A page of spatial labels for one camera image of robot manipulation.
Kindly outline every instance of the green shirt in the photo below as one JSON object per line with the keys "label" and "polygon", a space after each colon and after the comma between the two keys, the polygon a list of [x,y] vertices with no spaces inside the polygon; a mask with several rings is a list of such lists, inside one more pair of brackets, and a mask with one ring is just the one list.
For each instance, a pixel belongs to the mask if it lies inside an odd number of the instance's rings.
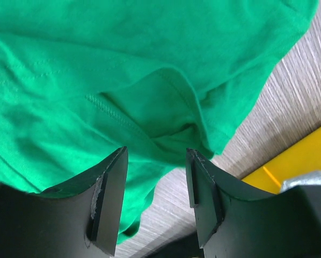
{"label": "green shirt", "polygon": [[0,181],[63,182],[120,146],[118,242],[185,149],[222,152],[317,0],[0,0]]}

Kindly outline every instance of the green garment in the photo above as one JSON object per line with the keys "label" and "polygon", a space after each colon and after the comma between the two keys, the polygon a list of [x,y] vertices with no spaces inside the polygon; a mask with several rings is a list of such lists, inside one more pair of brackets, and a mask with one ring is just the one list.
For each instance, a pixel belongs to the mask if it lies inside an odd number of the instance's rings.
{"label": "green garment", "polygon": [[317,0],[0,0],[0,181],[63,182],[120,146],[134,235],[185,149],[221,153]]}

